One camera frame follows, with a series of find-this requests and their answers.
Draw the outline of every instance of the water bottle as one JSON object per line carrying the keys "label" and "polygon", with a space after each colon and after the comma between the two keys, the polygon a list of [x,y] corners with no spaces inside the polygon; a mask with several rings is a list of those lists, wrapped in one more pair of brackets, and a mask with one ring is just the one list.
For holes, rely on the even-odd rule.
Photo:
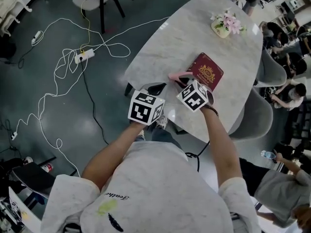
{"label": "water bottle", "polygon": [[269,151],[265,151],[265,150],[261,152],[261,156],[262,156],[262,157],[266,157],[266,158],[268,158],[268,159],[274,159],[274,158],[276,158],[276,155],[275,155],[274,153],[269,152]]}

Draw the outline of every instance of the marble table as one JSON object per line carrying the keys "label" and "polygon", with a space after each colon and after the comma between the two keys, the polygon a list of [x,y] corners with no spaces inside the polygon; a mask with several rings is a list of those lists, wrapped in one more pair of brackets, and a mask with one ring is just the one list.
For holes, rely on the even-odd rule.
{"label": "marble table", "polygon": [[[211,15],[231,7],[242,25],[243,34],[219,38],[211,29]],[[258,26],[230,0],[191,0],[176,11],[151,36],[125,72],[136,89],[147,83],[164,82],[168,90],[164,115],[172,122],[208,142],[208,132],[200,111],[193,113],[177,100],[177,90],[168,74],[185,71],[201,53],[206,53],[224,75],[213,91],[214,108],[227,132],[238,118],[253,86],[259,66],[262,33]]]}

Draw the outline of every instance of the plug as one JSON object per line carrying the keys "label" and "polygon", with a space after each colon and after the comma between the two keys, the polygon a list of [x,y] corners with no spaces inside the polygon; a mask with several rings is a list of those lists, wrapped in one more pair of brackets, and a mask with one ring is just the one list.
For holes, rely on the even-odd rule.
{"label": "plug", "polygon": [[14,134],[13,134],[13,135],[11,135],[11,139],[12,139],[12,141],[14,141],[16,137],[17,137],[17,132],[14,132]]}

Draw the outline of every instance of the extension cord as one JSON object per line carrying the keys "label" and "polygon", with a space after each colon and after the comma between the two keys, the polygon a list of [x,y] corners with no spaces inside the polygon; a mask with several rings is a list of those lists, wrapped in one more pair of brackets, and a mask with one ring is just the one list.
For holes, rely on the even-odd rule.
{"label": "extension cord", "polygon": [[94,50],[93,49],[89,49],[83,53],[80,53],[79,55],[75,55],[74,56],[74,61],[76,64],[79,64],[80,62],[83,62],[87,59],[90,59],[92,57],[95,56]]}
{"label": "extension cord", "polygon": [[[76,24],[76,23],[74,23],[74,22],[72,22],[71,20],[66,19],[66,18],[59,18],[58,20],[56,20],[56,21],[52,22],[50,25],[48,25],[47,28],[45,29],[45,31],[40,31],[42,34],[40,34],[40,37],[39,37],[38,39],[36,39],[35,43],[32,43],[32,46],[36,46],[37,44],[39,44],[40,41],[43,39],[44,34],[45,34],[45,32],[48,30],[48,28],[49,28],[51,25],[53,25],[54,23],[58,22],[59,20],[66,20],[66,21],[69,21],[69,22],[71,22],[72,24],[76,25],[77,27],[79,27],[79,28],[81,28],[81,29],[88,30],[89,32],[97,33],[97,34],[100,36],[100,38],[102,39],[103,43],[102,43],[102,44],[98,44],[98,45],[94,45],[94,46],[89,46],[89,45],[87,45],[87,46],[83,46],[82,48],[75,49],[75,50],[72,50],[72,49],[63,49],[63,51],[62,51],[62,52],[63,52],[63,57],[61,57],[61,58],[58,60],[57,65],[56,65],[56,68],[55,68],[55,70],[54,70],[54,83],[55,83],[55,86],[56,86],[56,94],[46,93],[42,98],[40,98],[40,100],[39,100],[39,102],[38,102],[38,115],[36,116],[34,113],[30,113],[30,114],[28,115],[28,117],[27,117],[27,121],[26,121],[26,122],[25,122],[23,119],[19,119],[19,120],[18,120],[18,123],[17,123],[16,130],[15,130],[15,132],[13,133],[13,135],[11,136],[11,138],[14,140],[14,139],[17,137],[18,127],[19,127],[19,123],[20,123],[20,122],[23,122],[25,125],[28,125],[30,116],[34,116],[34,117],[39,121],[39,123],[40,123],[41,132],[42,132],[42,134],[43,134],[43,137],[44,137],[45,140],[47,141],[47,143],[48,143],[52,148],[59,150],[60,153],[63,154],[63,156],[65,157],[65,159],[66,159],[70,164],[72,164],[72,166],[74,166],[74,167],[76,168],[76,170],[77,170],[77,172],[78,172],[78,175],[79,175],[79,177],[80,177],[80,173],[79,173],[78,168],[77,168],[77,167],[75,166],[75,164],[73,164],[73,163],[66,157],[66,155],[60,150],[61,147],[63,146],[63,141],[62,141],[62,139],[58,138],[58,139],[56,140],[56,147],[55,147],[54,145],[52,145],[52,144],[48,141],[48,139],[46,138],[46,136],[45,136],[45,134],[44,134],[43,127],[42,127],[42,123],[41,123],[41,118],[42,118],[42,114],[43,114],[43,112],[44,112],[44,110],[45,110],[45,98],[46,98],[46,96],[51,96],[51,97],[65,96],[65,95],[68,94],[68,92],[78,83],[80,77],[82,76],[83,72],[84,72],[84,71],[86,70],[86,68],[87,68],[88,58],[86,59],[86,66],[85,66],[85,68],[83,69],[83,72],[81,72],[81,74],[78,76],[78,79],[73,83],[73,85],[69,88],[69,90],[68,90],[66,93],[64,93],[64,94],[58,94],[58,85],[57,85],[57,82],[56,82],[56,78],[59,78],[59,79],[64,79],[64,78],[66,78],[67,73],[68,73],[68,69],[71,71],[72,74],[75,73],[75,71],[77,70],[78,64],[76,65],[76,68],[75,68],[74,70],[72,70],[70,66],[71,66],[71,63],[72,63],[73,60],[74,60],[75,55],[77,55],[77,54],[76,54],[76,51],[77,51],[77,50],[81,50],[81,49],[83,49],[83,48],[85,48],[85,47],[96,47],[96,49],[94,49],[94,51],[96,51],[96,50],[99,49],[101,46],[106,46],[106,47],[107,47],[107,50],[108,50],[108,52],[109,52],[109,54],[110,54],[111,57],[115,57],[115,58],[126,58],[126,57],[128,57],[128,56],[131,54],[131,50],[130,50],[126,45],[124,45],[124,44],[122,44],[122,43],[107,44],[107,42],[110,41],[110,40],[112,40],[113,38],[115,38],[115,37],[117,37],[117,36],[119,36],[119,35],[121,35],[121,34],[127,32],[127,31],[131,30],[131,29],[138,28],[138,27],[140,27],[140,26],[146,25],[146,24],[151,23],[151,22],[162,21],[162,20],[167,19],[167,18],[169,18],[169,17],[165,17],[165,18],[163,18],[163,19],[158,19],[158,20],[149,21],[149,22],[140,24],[140,25],[138,25],[138,26],[129,28],[129,29],[123,31],[122,33],[119,33],[119,34],[117,34],[117,35],[111,37],[111,38],[108,39],[107,41],[104,41],[102,35],[101,35],[99,32],[97,32],[97,31],[92,31],[92,30],[83,28],[83,27],[79,26],[78,24]],[[124,46],[125,48],[128,49],[129,53],[128,53],[127,55],[125,55],[125,56],[115,56],[115,55],[113,55],[113,54],[111,53],[111,51],[110,51],[110,49],[109,49],[109,47],[108,47],[108,46],[113,46],[113,45],[122,45],[122,46]],[[60,61],[61,61],[62,59],[64,60],[64,63],[61,64],[61,65],[59,65],[59,63],[60,63]],[[59,68],[65,66],[65,65],[67,65],[66,71],[65,71],[65,75],[64,75],[63,77],[58,76],[58,75],[56,74],[56,71],[57,71]],[[42,111],[40,111],[40,103],[41,103],[42,100],[43,100],[43,109],[42,109]]]}

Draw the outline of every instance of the white t-shirt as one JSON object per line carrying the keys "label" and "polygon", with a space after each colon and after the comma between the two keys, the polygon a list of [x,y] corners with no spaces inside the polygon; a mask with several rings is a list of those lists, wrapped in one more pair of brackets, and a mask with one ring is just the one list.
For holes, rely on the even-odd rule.
{"label": "white t-shirt", "polygon": [[[298,85],[299,82],[295,81],[295,80],[291,80],[290,84],[292,85]],[[301,105],[301,103],[303,102],[303,97],[300,97],[298,95],[296,95],[295,93],[295,88],[291,89],[288,92],[288,96],[290,97],[291,101],[289,103],[289,106],[291,109],[299,107]]]}
{"label": "white t-shirt", "polygon": [[135,142],[100,192],[91,181],[56,177],[42,233],[76,223],[83,233],[260,233],[242,178],[218,194],[172,143]]}

